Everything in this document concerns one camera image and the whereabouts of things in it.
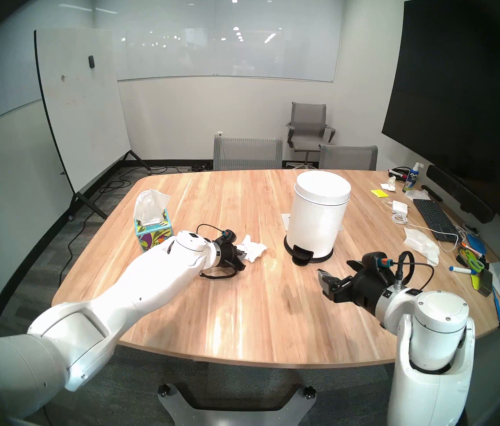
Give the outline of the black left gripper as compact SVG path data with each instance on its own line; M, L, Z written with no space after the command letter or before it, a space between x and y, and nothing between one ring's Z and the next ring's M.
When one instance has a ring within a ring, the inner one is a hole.
M237 248L232 243L216 243L217 264L219 268L231 268L235 272L241 272L246 268L243 263L248 254L247 248Z

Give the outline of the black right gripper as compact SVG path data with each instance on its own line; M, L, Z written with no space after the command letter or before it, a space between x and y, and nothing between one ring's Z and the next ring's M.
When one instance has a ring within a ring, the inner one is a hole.
M328 299L334 299L335 303L352 302L367 312L375 312L380 297L394 283L393 272L390 268L372 271L356 260L348 260L346 263L357 272L356 275L341 280L326 271L318 271L323 294Z

